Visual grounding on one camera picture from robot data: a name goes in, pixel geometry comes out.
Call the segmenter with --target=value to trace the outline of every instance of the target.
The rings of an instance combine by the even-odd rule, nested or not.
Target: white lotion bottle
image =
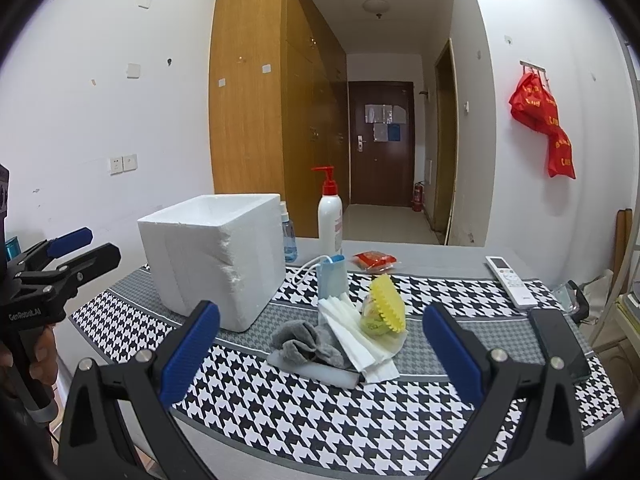
[[[322,166],[314,171],[325,171],[322,198],[318,204],[318,237],[320,254],[342,254],[342,200],[334,180],[334,167]]]

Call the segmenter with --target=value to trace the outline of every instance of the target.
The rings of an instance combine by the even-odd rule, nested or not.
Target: paper notice on door
[[[387,136],[389,142],[399,142],[400,141],[400,124],[388,124],[387,128]]]
[[[383,105],[383,119],[380,121],[381,123],[391,124],[394,121],[394,106],[393,105]]]
[[[366,123],[383,123],[384,105],[364,105],[364,116]]]
[[[388,124],[375,123],[373,125],[373,140],[374,142],[388,142],[389,140]]]
[[[393,117],[393,123],[406,124],[406,110],[401,106],[394,105]]]

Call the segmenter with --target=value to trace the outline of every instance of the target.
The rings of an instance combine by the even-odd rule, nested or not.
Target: red fabric bag
[[[571,141],[560,127],[558,104],[542,85],[540,74],[525,72],[509,104],[514,119],[548,137],[546,170],[549,176],[560,174],[575,178]]]
[[[557,126],[554,133],[549,135],[548,152],[549,160],[546,163],[546,170],[549,176],[565,175],[575,179],[571,141],[560,126]]]
[[[540,123],[545,123],[545,102],[540,76],[535,72],[525,72],[509,99],[511,115],[538,132]]]
[[[513,118],[536,132],[550,135],[560,125],[556,100],[535,72],[522,75],[509,104]]]

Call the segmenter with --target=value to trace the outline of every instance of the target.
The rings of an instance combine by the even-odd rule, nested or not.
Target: tiled floor
[[[424,213],[409,207],[350,205],[342,228],[344,240],[439,245]]]

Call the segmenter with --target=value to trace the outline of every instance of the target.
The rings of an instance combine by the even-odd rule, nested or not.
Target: white wall
[[[549,285],[609,265],[616,211],[638,161],[630,83],[598,0],[478,0],[495,81],[495,187],[487,243],[513,248]],[[543,66],[571,139],[577,180],[546,174],[546,137],[514,121],[522,68]],[[472,113],[477,96],[470,96]]]
[[[451,30],[451,15],[453,12],[453,0],[438,0],[436,16],[431,23],[429,41],[422,51],[422,75],[424,89],[429,92],[430,98],[425,99],[425,173],[424,173],[424,208],[430,218],[433,218],[435,203],[436,171],[438,169],[438,104],[436,99],[436,73],[435,63],[442,49],[449,39]]]
[[[70,308],[145,261],[136,219],[212,192],[214,0],[152,0],[148,10],[136,1],[47,0],[0,71],[7,235],[24,249],[87,226],[93,246],[122,252],[118,270]],[[126,78],[131,62],[140,79]],[[109,176],[108,157],[129,153],[138,169]]]
[[[423,53],[424,77],[431,93],[426,158],[432,167],[425,207],[432,216],[438,145],[434,65],[450,38],[458,98],[458,165],[449,243],[483,246],[495,168],[495,94],[489,46],[477,0],[441,0],[439,15],[433,39]],[[469,114],[465,102],[469,102]]]
[[[347,54],[349,81],[411,81],[414,83],[414,182],[424,179],[424,88],[420,54]]]

